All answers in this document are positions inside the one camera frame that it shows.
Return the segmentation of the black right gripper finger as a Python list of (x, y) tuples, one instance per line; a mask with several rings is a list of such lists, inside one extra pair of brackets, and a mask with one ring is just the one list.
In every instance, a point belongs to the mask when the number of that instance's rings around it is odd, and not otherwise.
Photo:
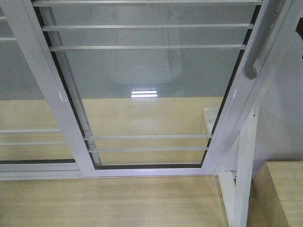
[(298, 22), (295, 31), (300, 36), (300, 38), (303, 40), (303, 22), (302, 21)]

